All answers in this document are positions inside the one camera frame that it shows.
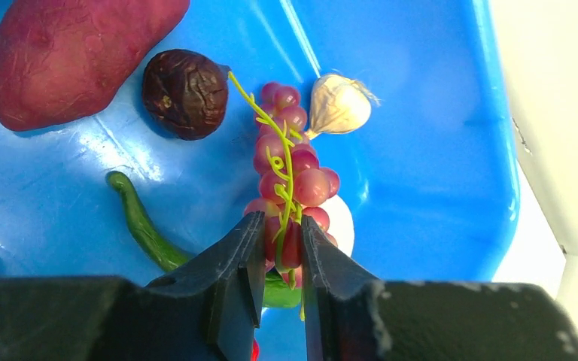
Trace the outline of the small dark lychee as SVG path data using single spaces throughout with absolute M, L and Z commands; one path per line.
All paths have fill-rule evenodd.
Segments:
M 185 141 L 204 139 L 224 121 L 230 68 L 191 50 L 171 49 L 147 63 L 141 87 L 146 111 Z

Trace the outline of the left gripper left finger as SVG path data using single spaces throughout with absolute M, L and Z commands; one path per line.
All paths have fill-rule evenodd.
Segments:
M 248 360 L 264 216 L 142 287 L 117 276 L 0 278 L 0 360 Z

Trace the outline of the blue plastic bin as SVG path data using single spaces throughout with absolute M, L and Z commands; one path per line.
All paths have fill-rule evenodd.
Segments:
M 0 1 L 0 22 L 15 1 Z M 181 22 L 99 113 L 15 132 L 0 124 L 0 278 L 161 274 L 129 232 L 106 174 L 135 184 L 162 235 L 198 253 L 257 198 L 259 126 L 235 89 L 204 139 L 164 129 L 141 100 L 145 66 L 188 49 L 263 102 L 268 83 L 309 106 L 338 73 L 380 100 L 366 125 L 319 135 L 320 164 L 355 229 L 353 257 L 381 278 L 487 281 L 516 227 L 519 186 L 485 1 L 187 1 Z

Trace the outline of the purple sweet potato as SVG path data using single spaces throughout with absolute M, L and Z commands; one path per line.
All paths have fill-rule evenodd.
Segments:
M 183 19 L 187 1 L 15 1 L 0 22 L 0 124 L 15 132 L 104 110 Z

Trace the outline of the green chili pepper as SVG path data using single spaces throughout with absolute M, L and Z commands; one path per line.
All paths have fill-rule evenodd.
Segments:
M 136 243 L 164 272 L 170 272 L 196 256 L 165 239 L 154 226 L 132 181 L 120 171 L 105 176 L 108 185 L 120 196 L 126 225 Z M 295 308 L 302 301 L 302 290 L 290 288 L 274 267 L 266 272 L 263 306 Z

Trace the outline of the purple grape bunch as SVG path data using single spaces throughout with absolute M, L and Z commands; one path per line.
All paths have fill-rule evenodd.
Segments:
M 306 116 L 292 87 L 268 83 L 263 102 L 247 94 L 234 73 L 228 78 L 254 112 L 259 134 L 254 144 L 254 170 L 259 174 L 257 199 L 246 212 L 266 216 L 263 234 L 266 267 L 284 288 L 303 285 L 302 222 L 309 217 L 332 243 L 330 215 L 323 205 L 339 190 L 339 177 L 323 168 L 303 131 Z

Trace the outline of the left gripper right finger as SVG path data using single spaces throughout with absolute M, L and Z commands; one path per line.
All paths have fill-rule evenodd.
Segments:
M 567 313 L 533 284 L 385 281 L 302 220 L 310 360 L 578 360 Z

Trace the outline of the white garlic bulb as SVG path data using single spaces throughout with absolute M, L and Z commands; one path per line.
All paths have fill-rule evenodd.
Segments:
M 381 100 L 359 80 L 336 73 L 319 77 L 312 86 L 308 139 L 343 135 L 364 126 Z

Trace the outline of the round white mushroom slice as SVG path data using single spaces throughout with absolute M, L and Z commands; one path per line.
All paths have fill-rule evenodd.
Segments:
M 336 195 L 321 206 L 330 217 L 330 228 L 327 231 L 337 241 L 338 248 L 351 256 L 355 243 L 354 220 L 344 200 Z

